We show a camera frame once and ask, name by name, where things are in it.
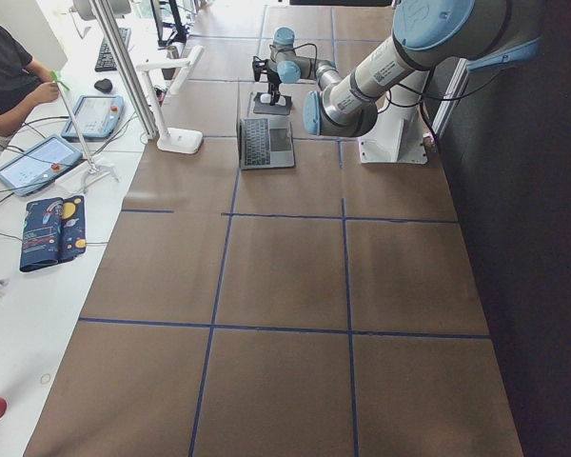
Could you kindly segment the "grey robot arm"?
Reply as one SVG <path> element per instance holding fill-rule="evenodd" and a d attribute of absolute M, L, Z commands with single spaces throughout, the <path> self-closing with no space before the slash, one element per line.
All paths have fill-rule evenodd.
<path fill-rule="evenodd" d="M 281 84 L 295 84 L 299 80 L 314 80 L 321 89 L 342 80 L 335 65 L 320 59 L 317 53 L 312 57 L 298 55 L 294 46 L 295 33 L 287 27 L 278 28 L 269 45 L 270 56 L 266 59 L 268 80 L 268 102 L 277 105 L 281 98 Z"/>
<path fill-rule="evenodd" d="M 378 117 L 376 101 L 415 71 L 459 57 L 470 72 L 502 70 L 534 58 L 543 1 L 403 1 L 391 35 L 346 77 L 318 68 L 319 90 L 304 105 L 304 127 L 317 136 L 360 137 Z"/>

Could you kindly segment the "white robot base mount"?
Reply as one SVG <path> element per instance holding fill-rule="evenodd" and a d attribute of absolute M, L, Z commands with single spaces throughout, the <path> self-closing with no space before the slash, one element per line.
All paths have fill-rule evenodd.
<path fill-rule="evenodd" d="M 358 139 L 365 164 L 427 162 L 423 145 L 424 123 L 419 114 L 420 93 L 427 73 L 412 74 L 385 94 L 374 128 Z"/>

